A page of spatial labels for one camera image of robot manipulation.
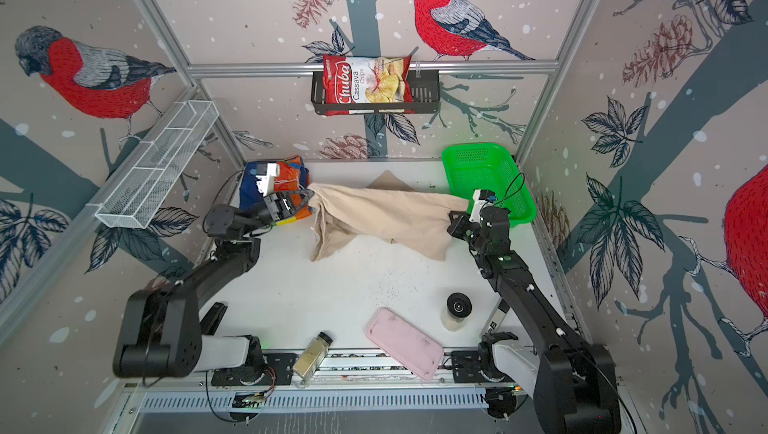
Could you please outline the rainbow striped shorts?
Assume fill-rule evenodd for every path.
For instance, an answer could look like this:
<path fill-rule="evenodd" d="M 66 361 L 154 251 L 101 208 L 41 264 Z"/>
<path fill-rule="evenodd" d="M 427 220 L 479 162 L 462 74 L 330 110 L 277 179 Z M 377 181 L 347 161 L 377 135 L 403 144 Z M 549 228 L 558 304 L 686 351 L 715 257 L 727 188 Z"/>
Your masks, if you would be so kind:
<path fill-rule="evenodd" d="M 273 193 L 301 190 L 308 187 L 309 170 L 305 167 L 300 156 L 293 156 L 281 161 L 248 163 L 238 190 L 239 208 L 242 210 L 250 209 L 263 201 L 264 196 L 259 193 L 255 178 L 251 175 L 251 170 L 258 163 L 278 163 L 280 165 L 280 176 L 275 181 Z"/>

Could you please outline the beige shorts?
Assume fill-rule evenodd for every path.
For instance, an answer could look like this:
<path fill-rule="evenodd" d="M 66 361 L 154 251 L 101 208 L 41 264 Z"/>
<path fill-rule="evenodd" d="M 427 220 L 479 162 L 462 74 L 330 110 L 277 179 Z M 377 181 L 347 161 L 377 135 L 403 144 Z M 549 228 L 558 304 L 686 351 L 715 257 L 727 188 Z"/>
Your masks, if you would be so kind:
<path fill-rule="evenodd" d="M 443 261 L 451 242 L 449 214 L 465 212 L 469 206 L 460 197 L 417 192 L 389 171 L 367 188 L 313 183 L 309 189 L 316 239 L 310 254 L 313 262 L 364 235 Z"/>

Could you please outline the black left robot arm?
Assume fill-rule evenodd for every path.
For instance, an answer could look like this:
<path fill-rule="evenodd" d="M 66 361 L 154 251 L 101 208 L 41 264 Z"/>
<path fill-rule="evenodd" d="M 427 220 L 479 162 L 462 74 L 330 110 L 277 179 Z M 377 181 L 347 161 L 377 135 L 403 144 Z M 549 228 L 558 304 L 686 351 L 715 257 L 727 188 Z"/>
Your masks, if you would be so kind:
<path fill-rule="evenodd" d="M 192 373 L 204 352 L 199 308 L 256 265 L 263 230 L 295 217 L 313 196 L 311 190 L 285 191 L 267 195 L 248 210 L 212 206 L 203 227 L 215 241 L 214 258 L 185 280 L 129 297 L 113 359 L 115 376 L 181 378 Z"/>

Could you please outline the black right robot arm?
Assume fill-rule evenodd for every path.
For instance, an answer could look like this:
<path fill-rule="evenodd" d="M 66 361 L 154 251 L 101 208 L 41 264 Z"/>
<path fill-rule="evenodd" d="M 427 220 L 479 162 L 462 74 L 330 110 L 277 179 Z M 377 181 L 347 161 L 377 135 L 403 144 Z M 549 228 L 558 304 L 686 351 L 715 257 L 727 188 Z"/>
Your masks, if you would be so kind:
<path fill-rule="evenodd" d="M 475 217 L 449 214 L 449 235 L 467 243 L 480 274 L 517 316 L 532 342 L 484 336 L 485 372 L 505 375 L 531 398 L 546 433 L 618 433 L 622 428 L 615 363 L 601 345 L 587 343 L 552 307 L 529 267 L 511 248 L 506 210 L 484 205 Z"/>

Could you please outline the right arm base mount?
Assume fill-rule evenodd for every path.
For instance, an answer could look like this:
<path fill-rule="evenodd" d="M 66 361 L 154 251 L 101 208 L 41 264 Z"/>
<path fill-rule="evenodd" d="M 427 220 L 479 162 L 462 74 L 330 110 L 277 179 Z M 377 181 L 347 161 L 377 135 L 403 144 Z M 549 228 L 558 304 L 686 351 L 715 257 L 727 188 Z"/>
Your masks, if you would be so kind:
<path fill-rule="evenodd" d="M 534 384 L 539 360 L 517 344 L 480 346 L 476 350 L 454 350 L 449 355 L 455 383 Z"/>

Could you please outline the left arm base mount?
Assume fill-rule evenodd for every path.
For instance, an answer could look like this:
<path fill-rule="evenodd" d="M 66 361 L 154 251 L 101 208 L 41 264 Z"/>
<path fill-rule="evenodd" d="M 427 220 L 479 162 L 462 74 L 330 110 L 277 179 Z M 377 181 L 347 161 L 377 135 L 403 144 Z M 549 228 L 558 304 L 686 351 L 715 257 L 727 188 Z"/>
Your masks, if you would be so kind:
<path fill-rule="evenodd" d="M 292 383 L 297 359 L 298 355 L 292 352 L 266 352 L 256 367 L 244 365 L 215 370 L 209 375 L 209 384 L 234 388 L 288 386 Z"/>

